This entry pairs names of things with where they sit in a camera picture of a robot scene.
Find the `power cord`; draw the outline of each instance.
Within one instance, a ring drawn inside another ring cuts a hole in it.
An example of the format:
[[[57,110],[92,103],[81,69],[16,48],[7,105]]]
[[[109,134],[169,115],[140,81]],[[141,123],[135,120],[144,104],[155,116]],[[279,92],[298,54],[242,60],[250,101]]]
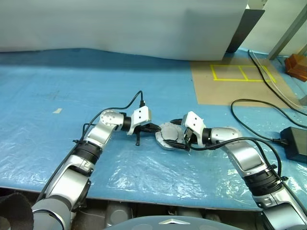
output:
[[[254,131],[252,128],[250,128],[249,126],[247,126],[246,124],[244,124],[238,117],[237,115],[235,114],[234,112],[234,105],[238,102],[255,102],[255,103],[263,103],[263,104],[267,104],[269,106],[272,106],[274,107],[275,109],[277,109],[279,112],[281,112],[285,117],[288,118],[289,121],[291,121],[293,124],[297,125],[297,126],[300,126],[300,127],[303,127],[303,128],[307,128],[307,126],[305,125],[302,125],[300,123],[297,123],[296,121],[294,121],[286,112],[284,112],[281,108],[277,107],[276,105],[272,104],[272,103],[269,103],[269,102],[265,102],[265,101],[260,101],[260,100],[254,100],[254,99],[245,99],[245,98],[242,98],[242,99],[237,99],[235,101],[233,101],[230,105],[230,111],[231,111],[231,114],[232,116],[235,118],[235,120],[237,122],[239,122],[241,125],[243,125],[245,128],[247,128],[249,131],[251,131],[252,133],[254,133],[255,135],[257,135],[258,137],[261,137],[265,140],[269,140],[269,141],[272,141],[272,142],[275,142],[275,143],[278,143],[278,144],[281,144],[282,146],[284,145],[287,145],[287,141],[284,140],[284,139],[273,139],[273,138],[268,138],[268,137],[265,137],[263,135],[260,135],[259,133],[257,133],[256,131]]]
[[[306,113],[298,110],[298,109],[295,109],[293,106],[291,106],[284,98],[282,98],[282,96],[280,96],[269,84],[268,82],[266,81],[266,79],[264,78],[263,74],[262,74],[262,71],[260,69],[260,67],[258,66],[258,64],[256,63],[256,61],[254,60],[254,58],[251,56],[250,54],[250,50],[248,50],[248,56],[250,57],[250,59],[252,60],[252,62],[254,63],[254,65],[256,66],[258,72],[260,73],[262,79],[263,79],[263,82],[266,84],[266,86],[280,99],[282,100],[289,108],[291,108],[292,110],[304,115],[304,116],[307,116]]]
[[[306,113],[304,113],[304,112],[302,112],[302,111],[300,111],[300,110],[297,110],[297,109],[295,109],[294,107],[292,107],[282,96],[280,96],[280,95],[279,95],[279,94],[278,94],[278,93],[267,83],[267,81],[266,81],[266,79],[264,78],[264,76],[263,76],[263,74],[262,74],[262,71],[261,71],[261,69],[260,69],[260,67],[259,67],[259,64],[256,63],[256,61],[254,60],[254,58],[251,56],[250,53],[251,53],[250,50],[248,50],[248,56],[251,58],[252,62],[253,62],[254,65],[256,66],[256,68],[257,68],[259,74],[261,75],[261,77],[262,77],[262,79],[263,79],[263,82],[267,85],[267,87],[268,87],[268,88],[269,88],[269,89],[270,89],[280,100],[282,100],[289,108],[291,108],[292,110],[294,110],[294,111],[296,111],[296,112],[298,112],[298,113],[300,113],[300,114],[302,114],[302,115],[304,115],[304,116],[307,116]],[[237,115],[236,115],[235,112],[234,112],[234,105],[235,105],[236,103],[238,103],[238,102],[255,102],[255,103],[267,104],[267,105],[269,105],[269,106],[271,106],[271,107],[274,107],[274,108],[277,109],[279,112],[281,112],[281,113],[282,113],[285,117],[287,117],[287,119],[288,119],[289,121],[291,121],[293,124],[295,124],[295,125],[297,125],[297,126],[299,126],[299,127],[302,127],[302,128],[307,128],[307,126],[302,125],[302,124],[300,124],[300,123],[294,121],[286,112],[284,112],[281,108],[277,107],[276,105],[274,105],[274,104],[272,104],[272,103],[269,103],[269,102],[266,102],[266,101],[260,101],[260,100],[244,99],[244,98],[233,101],[233,102],[231,103],[230,110],[231,110],[231,114],[233,115],[233,117],[235,118],[235,120],[236,120],[237,122],[239,122],[241,125],[243,125],[246,129],[248,129],[249,131],[251,131],[253,134],[255,134],[255,135],[257,135],[258,137],[263,138],[263,139],[265,139],[265,140],[269,140],[269,141],[272,141],[272,142],[274,142],[274,143],[278,143],[278,144],[280,144],[280,145],[282,145],[282,146],[288,145],[286,139],[281,139],[281,138],[275,139],[275,138],[268,138],[268,137],[265,137],[265,136],[263,136],[263,135],[257,133],[256,131],[254,131],[252,128],[250,128],[250,127],[247,126],[246,124],[244,124],[244,123],[237,117]]]
[[[240,141],[240,140],[250,140],[250,141],[254,142],[256,144],[257,148],[259,149],[263,159],[265,160],[267,165],[270,166],[271,164],[269,163],[269,161],[268,161],[268,159],[267,159],[267,157],[266,157],[266,155],[265,155],[265,153],[263,151],[263,148],[260,146],[260,144],[258,142],[261,142],[261,143],[267,145],[272,150],[273,154],[275,155],[275,157],[277,159],[277,174],[278,174],[279,177],[281,177],[281,174],[282,174],[282,161],[281,161],[281,158],[278,155],[276,149],[274,149],[274,147],[272,145],[270,145],[265,140],[262,140],[262,139],[259,139],[259,138],[242,137],[242,138],[235,138],[235,139],[231,139],[231,140],[226,140],[226,141],[220,142],[218,144],[209,145],[209,146],[202,147],[202,148],[193,147],[188,142],[186,142],[186,145],[189,148],[191,148],[192,150],[196,150],[196,151],[215,150],[215,149],[218,149],[218,148],[220,148],[220,147],[222,147],[224,145],[230,144],[232,142]]]
[[[277,87],[277,85],[274,83],[274,80],[271,78],[270,74],[267,72],[267,70],[263,67],[263,65],[261,65],[260,61],[258,60],[257,56],[255,55],[255,53],[253,51],[251,51],[251,53],[253,54],[258,66],[260,66],[262,68],[262,70],[266,73],[266,75],[268,75],[269,79],[271,80],[272,85],[276,88],[276,90],[280,93],[281,96],[283,96],[289,103],[291,103],[292,105],[303,109],[303,110],[307,110],[306,108],[295,104],[294,102],[292,102],[286,95],[283,94],[283,92]]]
[[[83,131],[82,131],[82,135],[79,139],[79,141],[76,141],[77,143],[75,144],[75,146],[70,150],[70,152],[66,155],[66,157],[61,161],[61,163],[58,165],[58,167],[55,169],[55,171],[53,172],[53,174],[50,176],[50,178],[48,179],[47,183],[45,184],[45,186],[43,187],[42,191],[39,193],[36,202],[38,202],[39,200],[41,200],[49,186],[49,184],[51,183],[51,181],[53,180],[53,178],[55,177],[55,175],[58,173],[58,171],[60,170],[60,168],[62,167],[62,165],[67,161],[67,159],[72,155],[72,153],[74,152],[74,150],[76,149],[76,147],[78,146],[78,143],[83,141],[87,131],[89,130],[90,126],[92,126],[93,122],[99,117],[99,115],[104,112],[105,110],[109,110],[109,109],[118,109],[118,110],[123,110],[123,109],[128,109],[132,103],[135,101],[135,99],[138,97],[138,95],[141,94],[141,102],[140,102],[140,107],[145,105],[145,101],[143,100],[143,92],[140,90],[138,91],[134,97],[132,98],[132,100],[129,102],[128,105],[126,105],[125,107],[110,107],[107,109],[103,109],[101,110],[99,113],[97,113],[89,123],[85,123],[83,125]]]

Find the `blue plastic sheet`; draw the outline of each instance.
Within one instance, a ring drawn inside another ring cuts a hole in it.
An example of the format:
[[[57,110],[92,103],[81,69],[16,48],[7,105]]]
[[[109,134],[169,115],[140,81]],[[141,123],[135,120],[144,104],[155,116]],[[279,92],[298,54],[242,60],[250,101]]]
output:
[[[236,55],[246,57],[245,52]],[[40,191],[102,108],[124,106],[139,90],[155,124],[194,111],[207,127],[238,127],[228,106],[198,105],[189,63],[87,49],[0,54],[0,186]],[[134,104],[130,115],[137,108]],[[271,108],[238,107],[256,131],[278,138],[294,126]],[[298,122],[307,119],[286,111]],[[283,175],[307,205],[307,164],[285,158]],[[271,163],[277,163],[267,147]],[[166,151],[154,135],[116,132],[96,164],[89,197],[189,207],[257,209],[244,181],[220,149]]]

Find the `power adapter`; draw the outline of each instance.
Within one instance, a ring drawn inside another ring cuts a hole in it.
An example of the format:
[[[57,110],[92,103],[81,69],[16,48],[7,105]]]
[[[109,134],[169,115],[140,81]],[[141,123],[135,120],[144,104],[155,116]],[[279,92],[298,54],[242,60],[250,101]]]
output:
[[[288,127],[280,132],[281,139],[287,140],[284,145],[286,157],[290,160],[307,163],[307,130]]]

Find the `brown cardboard surface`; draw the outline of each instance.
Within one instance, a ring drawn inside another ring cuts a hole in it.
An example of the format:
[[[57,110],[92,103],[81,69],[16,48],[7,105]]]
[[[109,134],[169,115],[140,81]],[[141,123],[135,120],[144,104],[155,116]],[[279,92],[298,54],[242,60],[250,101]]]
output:
[[[300,104],[270,61],[259,61],[280,91],[294,103]],[[288,107],[265,85],[250,59],[224,58],[222,61],[192,61],[190,64],[198,104],[230,105],[236,99],[247,98],[267,101],[281,108]],[[275,88],[267,74],[263,74]],[[267,107],[265,104],[247,102],[237,105]]]

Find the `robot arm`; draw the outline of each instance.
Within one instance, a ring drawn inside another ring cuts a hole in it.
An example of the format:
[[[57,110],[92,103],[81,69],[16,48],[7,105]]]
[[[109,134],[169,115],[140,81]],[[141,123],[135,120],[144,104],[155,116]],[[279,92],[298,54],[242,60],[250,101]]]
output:
[[[188,112],[181,124],[187,128],[185,141],[189,142],[194,135],[200,147],[242,137],[235,128],[206,128],[203,120],[194,112]],[[253,146],[241,140],[226,144],[222,149],[245,181],[257,206],[263,209],[267,229],[285,230],[296,225],[307,225],[307,216],[301,206],[274,172],[274,167],[267,165]]]
[[[76,211],[90,188],[90,176],[113,131],[132,135],[140,124],[151,120],[147,106],[136,109],[131,117],[113,110],[101,113],[95,125],[54,176],[46,190],[46,198],[33,207],[34,229],[67,230],[71,211]]]

